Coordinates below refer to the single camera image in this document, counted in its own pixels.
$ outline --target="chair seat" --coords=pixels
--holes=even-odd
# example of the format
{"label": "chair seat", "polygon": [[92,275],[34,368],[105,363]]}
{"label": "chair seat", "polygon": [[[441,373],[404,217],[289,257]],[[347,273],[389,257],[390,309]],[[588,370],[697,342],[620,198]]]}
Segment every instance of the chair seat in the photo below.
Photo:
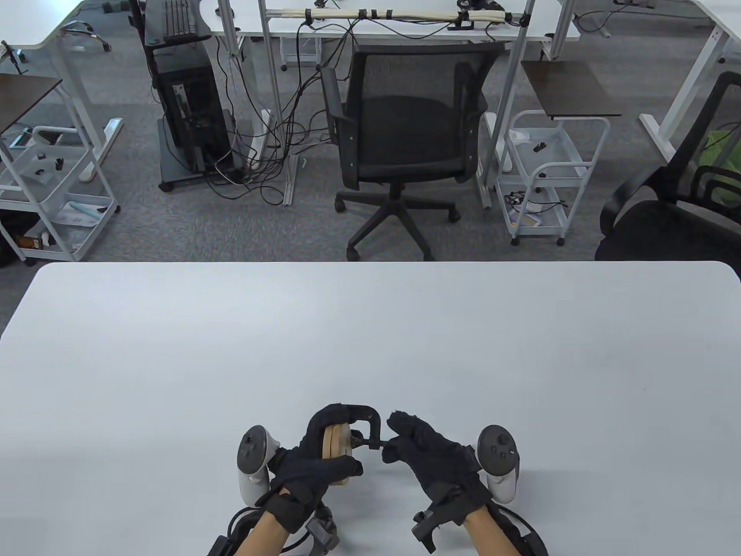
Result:
{"label": "chair seat", "polygon": [[741,235],[663,201],[628,209],[604,238],[595,260],[711,260],[741,278]]}

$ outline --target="forearm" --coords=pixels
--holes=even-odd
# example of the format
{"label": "forearm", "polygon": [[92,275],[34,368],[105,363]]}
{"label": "forearm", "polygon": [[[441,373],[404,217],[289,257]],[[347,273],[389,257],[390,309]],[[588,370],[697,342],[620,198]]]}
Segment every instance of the forearm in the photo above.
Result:
{"label": "forearm", "polygon": [[463,522],[479,556],[520,556],[484,506],[471,512]]}
{"label": "forearm", "polygon": [[235,556],[278,556],[286,540],[288,531],[283,529],[273,514],[265,512]]}

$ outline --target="dark wooden shelf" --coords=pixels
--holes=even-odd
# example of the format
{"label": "dark wooden shelf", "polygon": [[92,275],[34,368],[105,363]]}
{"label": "dark wooden shelf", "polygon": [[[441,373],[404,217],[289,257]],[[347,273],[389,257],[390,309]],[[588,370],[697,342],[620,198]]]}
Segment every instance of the dark wooden shelf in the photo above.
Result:
{"label": "dark wooden shelf", "polygon": [[584,62],[528,61],[522,68],[550,117],[622,115],[622,108]]}
{"label": "dark wooden shelf", "polygon": [[0,73],[0,133],[25,116],[60,83],[62,80],[56,77]]}

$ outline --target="chair base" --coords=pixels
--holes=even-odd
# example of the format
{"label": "chair base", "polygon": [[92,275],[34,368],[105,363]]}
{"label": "chair base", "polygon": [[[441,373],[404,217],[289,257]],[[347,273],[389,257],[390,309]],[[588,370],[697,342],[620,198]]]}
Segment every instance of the chair base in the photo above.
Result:
{"label": "chair base", "polygon": [[456,210],[456,204],[449,201],[437,201],[434,199],[420,199],[417,197],[402,197],[403,184],[391,184],[391,190],[388,195],[382,193],[354,193],[350,191],[340,191],[334,199],[334,208],[337,212],[345,210],[345,201],[358,202],[361,205],[372,205],[379,209],[370,217],[370,219],[350,238],[348,242],[347,257],[348,261],[360,260],[355,246],[358,245],[371,231],[386,220],[389,216],[395,216],[406,228],[414,242],[422,250],[425,261],[434,261],[432,251],[422,232],[419,231],[412,220],[408,209],[428,209],[438,211],[448,211],[448,220],[458,222],[461,215]]}

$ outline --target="metal cart shelf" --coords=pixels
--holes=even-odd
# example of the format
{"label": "metal cart shelf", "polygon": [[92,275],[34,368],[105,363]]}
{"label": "metal cart shelf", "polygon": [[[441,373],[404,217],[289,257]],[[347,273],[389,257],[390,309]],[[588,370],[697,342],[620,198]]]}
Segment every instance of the metal cart shelf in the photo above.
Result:
{"label": "metal cart shelf", "polygon": [[[602,117],[554,118],[557,125],[552,128],[518,128],[517,121],[528,115],[545,115],[545,111],[525,110],[513,118],[513,127],[505,134],[505,156],[509,156],[513,162],[513,173],[507,175],[504,172],[505,165],[499,165],[496,195],[513,245],[519,243],[519,235],[557,235],[559,245],[563,245],[599,153],[610,133],[610,122]],[[596,120],[603,124],[597,149],[592,159],[587,161],[579,155],[564,128],[567,121],[583,120]],[[556,191],[558,188],[579,189],[568,214]],[[505,197],[518,191],[524,193],[521,207],[526,208],[528,202],[542,205],[538,211],[532,212],[542,220],[541,223],[527,225],[526,210],[515,211],[516,219],[512,223],[511,211],[515,209]]]}
{"label": "metal cart shelf", "polygon": [[[13,79],[15,82],[3,84],[10,94],[13,94],[11,87],[16,87],[17,92],[26,85],[34,86],[33,83],[19,81],[28,79],[26,76],[13,76]],[[59,80],[52,80],[51,83],[39,82],[36,91],[38,98],[34,102],[26,102],[23,107],[27,111],[54,90],[62,98],[74,127],[37,126],[31,132],[32,140],[29,141],[28,147],[16,158],[13,158],[5,145],[0,144],[0,159],[5,166],[0,172],[0,209],[38,214],[38,222],[24,236],[31,239],[42,237],[46,239],[36,242],[39,248],[19,247],[16,239],[12,238],[0,223],[0,234],[19,259],[29,266],[35,263],[35,259],[79,261],[90,249],[111,216],[120,209],[108,180],[93,154],[87,130],[82,126],[70,98],[56,86],[58,84]],[[21,97],[22,95],[18,95],[13,100]],[[82,146],[51,145],[44,139],[49,133],[78,134]],[[90,164],[93,164],[100,176],[104,188],[103,195],[71,191],[73,186],[81,183],[80,176]],[[70,202],[79,203],[78,208],[81,205],[91,205],[92,208],[83,208],[93,214],[94,223],[83,226],[54,222],[58,219],[60,211]]]}

